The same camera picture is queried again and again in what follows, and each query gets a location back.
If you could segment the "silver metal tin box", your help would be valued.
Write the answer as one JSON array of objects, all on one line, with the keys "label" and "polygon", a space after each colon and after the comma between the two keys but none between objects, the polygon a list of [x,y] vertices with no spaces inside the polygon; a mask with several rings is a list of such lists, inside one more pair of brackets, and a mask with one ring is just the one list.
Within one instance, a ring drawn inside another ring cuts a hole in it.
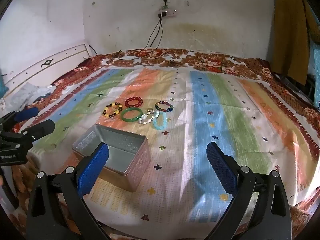
[{"label": "silver metal tin box", "polygon": [[108,146],[109,154],[100,178],[135,192],[151,160],[147,137],[95,124],[72,144],[72,150],[83,158],[101,142]]}]

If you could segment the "floral brown bedsheet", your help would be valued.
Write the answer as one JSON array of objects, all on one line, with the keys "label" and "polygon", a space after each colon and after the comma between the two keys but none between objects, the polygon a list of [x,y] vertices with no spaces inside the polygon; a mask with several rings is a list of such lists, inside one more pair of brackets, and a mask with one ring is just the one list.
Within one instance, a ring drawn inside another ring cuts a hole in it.
[{"label": "floral brown bedsheet", "polygon": [[[168,70],[188,69],[211,74],[229,75],[259,82],[265,89],[273,94],[274,101],[277,102],[281,109],[290,115],[304,119],[310,126],[311,131],[319,139],[319,112],[311,107],[304,106],[297,98],[290,94],[284,86],[273,77],[266,61],[261,59],[240,59],[229,55],[199,53],[184,49],[129,50],[87,58],[76,68],[59,77],[51,84],[55,85],[56,89],[49,98],[36,103],[36,106],[40,109],[40,116],[35,118],[35,122],[41,122],[50,118],[52,108],[57,103],[63,100],[65,96],[70,94],[79,85],[95,80],[103,70],[114,68],[134,69],[140,67]],[[35,173],[43,168],[40,163],[40,158],[33,154],[32,150],[29,162],[13,169],[14,178],[17,180],[18,185],[20,207],[17,211],[11,213],[9,217],[21,234],[25,234],[26,232],[26,210],[29,203],[31,187],[35,179]],[[74,161],[68,165],[78,163],[75,153],[72,153],[74,155]],[[57,171],[48,172],[60,172],[68,165],[59,168]],[[290,204],[289,202],[293,237],[299,236],[305,229],[307,223],[310,222],[310,206],[318,198],[319,185],[298,203]],[[216,222],[199,224],[176,224],[173,222],[153,224],[151,222],[145,222],[134,226],[118,227],[105,224],[99,219],[114,238],[119,237],[121,234],[126,234],[147,239],[201,239],[209,231],[209,227],[215,225],[218,220]]]}]

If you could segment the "white wooden headboard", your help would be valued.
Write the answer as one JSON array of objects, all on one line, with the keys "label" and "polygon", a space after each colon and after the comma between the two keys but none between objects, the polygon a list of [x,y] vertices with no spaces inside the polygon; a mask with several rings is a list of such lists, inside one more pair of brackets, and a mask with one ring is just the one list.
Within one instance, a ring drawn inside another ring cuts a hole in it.
[{"label": "white wooden headboard", "polygon": [[26,82],[35,86],[47,87],[93,55],[94,51],[84,42],[42,59],[25,70],[8,77],[5,82],[8,91],[4,98],[8,99],[13,96]]}]

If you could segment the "hanging mustard brown clothes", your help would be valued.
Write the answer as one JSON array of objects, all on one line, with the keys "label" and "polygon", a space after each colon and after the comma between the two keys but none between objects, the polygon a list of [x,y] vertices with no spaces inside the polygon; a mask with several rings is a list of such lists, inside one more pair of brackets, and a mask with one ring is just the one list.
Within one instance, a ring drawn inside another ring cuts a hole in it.
[{"label": "hanging mustard brown clothes", "polygon": [[275,0],[271,70],[306,84],[310,41],[319,42],[319,21],[307,0]]}]

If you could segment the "white power strip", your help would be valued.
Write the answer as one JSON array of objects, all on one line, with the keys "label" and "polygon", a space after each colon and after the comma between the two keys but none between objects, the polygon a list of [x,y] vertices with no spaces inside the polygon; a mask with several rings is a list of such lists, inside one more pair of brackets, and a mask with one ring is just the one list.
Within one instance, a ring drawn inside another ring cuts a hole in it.
[{"label": "white power strip", "polygon": [[177,11],[171,10],[171,9],[161,9],[158,12],[158,17],[160,18],[175,17],[176,15],[177,15]]}]

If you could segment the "green jade bangle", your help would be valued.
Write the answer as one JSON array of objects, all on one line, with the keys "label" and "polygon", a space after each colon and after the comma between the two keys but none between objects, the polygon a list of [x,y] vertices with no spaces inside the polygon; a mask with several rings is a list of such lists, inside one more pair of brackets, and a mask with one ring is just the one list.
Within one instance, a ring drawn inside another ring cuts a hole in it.
[{"label": "green jade bangle", "polygon": [[135,122],[142,116],[143,111],[139,107],[126,108],[121,112],[121,119],[124,122]]}]

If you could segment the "striped colourful mat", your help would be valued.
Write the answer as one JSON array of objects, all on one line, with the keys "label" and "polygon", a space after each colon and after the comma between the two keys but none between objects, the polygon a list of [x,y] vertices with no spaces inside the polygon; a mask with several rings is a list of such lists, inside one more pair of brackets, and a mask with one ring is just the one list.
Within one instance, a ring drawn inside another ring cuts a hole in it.
[{"label": "striped colourful mat", "polygon": [[[124,122],[130,107],[143,114]],[[231,197],[207,160],[212,141],[254,172],[277,170],[290,204],[319,185],[318,137],[259,82],[188,69],[107,69],[65,96],[50,118],[55,131],[32,150],[47,171],[71,164],[72,144],[94,124],[147,137],[151,161],[136,192],[99,179],[89,194],[108,225],[216,222]]]}]

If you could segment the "light blue crumpled cloth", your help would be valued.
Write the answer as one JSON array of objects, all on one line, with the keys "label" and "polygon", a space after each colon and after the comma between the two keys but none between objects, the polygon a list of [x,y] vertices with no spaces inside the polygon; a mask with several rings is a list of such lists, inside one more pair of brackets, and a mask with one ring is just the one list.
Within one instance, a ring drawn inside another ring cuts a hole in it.
[{"label": "light blue crumpled cloth", "polygon": [[55,89],[55,85],[40,87],[27,82],[9,99],[4,111],[5,113],[21,111],[25,106],[29,106],[35,101],[48,97]]}]

